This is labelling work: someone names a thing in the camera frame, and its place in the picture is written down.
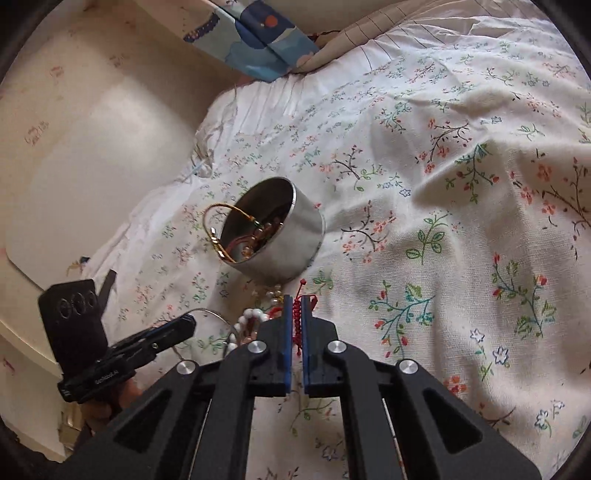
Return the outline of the person's left hand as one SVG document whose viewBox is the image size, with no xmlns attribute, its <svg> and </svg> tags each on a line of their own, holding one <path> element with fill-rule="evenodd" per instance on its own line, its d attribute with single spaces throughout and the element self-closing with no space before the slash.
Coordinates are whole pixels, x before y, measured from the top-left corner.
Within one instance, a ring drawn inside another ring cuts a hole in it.
<svg viewBox="0 0 591 480">
<path fill-rule="evenodd" d="M 94 432 L 100 431 L 141 394 L 142 390 L 135 380 L 127 380 L 117 385 L 109 393 L 82 404 L 81 412 L 84 421 Z"/>
</svg>

